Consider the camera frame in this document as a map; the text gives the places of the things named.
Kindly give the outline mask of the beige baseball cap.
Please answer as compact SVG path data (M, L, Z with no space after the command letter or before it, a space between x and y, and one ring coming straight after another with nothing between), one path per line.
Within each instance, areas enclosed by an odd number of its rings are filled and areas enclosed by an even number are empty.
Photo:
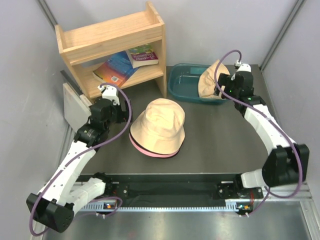
M214 73L218 63L217 59L210 67L208 67L200 76L198 82L198 95L200 98L214 99L214 100L224 100L222 94L214 95L216 82L214 80Z

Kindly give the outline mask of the beige bucket hat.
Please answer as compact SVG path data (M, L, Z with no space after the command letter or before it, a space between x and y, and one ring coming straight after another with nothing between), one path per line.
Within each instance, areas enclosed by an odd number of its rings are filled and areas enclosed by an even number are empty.
M175 101L157 98L136 118L130 127L134 143L159 155L178 152L185 140L185 111Z

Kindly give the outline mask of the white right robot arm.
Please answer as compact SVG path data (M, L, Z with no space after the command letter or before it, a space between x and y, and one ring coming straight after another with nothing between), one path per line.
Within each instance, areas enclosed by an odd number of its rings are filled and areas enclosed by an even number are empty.
M278 187L303 183L307 177L310 150L286 137L266 102L254 94L251 71L238 70L234 75L221 73L215 93L224 92L233 98L234 107L253 127L262 140L268 157L261 169L238 174L233 192L245 198L257 187Z

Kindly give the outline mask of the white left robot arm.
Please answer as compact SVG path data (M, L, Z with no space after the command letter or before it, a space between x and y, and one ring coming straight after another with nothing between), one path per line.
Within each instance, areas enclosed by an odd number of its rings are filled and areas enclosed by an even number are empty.
M113 185L102 173L94 174L75 191L72 187L99 148L119 138L129 127L133 118L132 105L128 97L124 100L125 110L113 99L96 100L90 106L87 122L77 130L54 175L37 194L29 194L26 204L32 236L44 234L43 231L35 232L34 222L42 224L46 230L62 233L84 206L99 196L106 199L113 194Z

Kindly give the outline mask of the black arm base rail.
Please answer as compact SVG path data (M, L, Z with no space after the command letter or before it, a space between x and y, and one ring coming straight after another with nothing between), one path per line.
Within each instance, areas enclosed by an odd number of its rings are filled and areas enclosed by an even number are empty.
M224 207L226 200L251 204L263 199L262 189L237 188L234 173L107 174L106 193L127 208Z

